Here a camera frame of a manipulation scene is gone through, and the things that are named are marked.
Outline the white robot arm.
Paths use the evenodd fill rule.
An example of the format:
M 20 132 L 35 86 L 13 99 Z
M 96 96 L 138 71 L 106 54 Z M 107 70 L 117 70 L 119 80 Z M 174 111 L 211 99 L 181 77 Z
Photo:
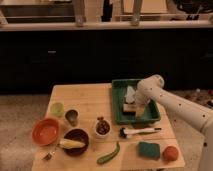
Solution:
M 163 87 L 164 79 L 160 75 L 141 79 L 137 83 L 136 104 L 142 107 L 154 100 L 202 133 L 204 142 L 198 171 L 213 171 L 213 110 L 172 94 Z

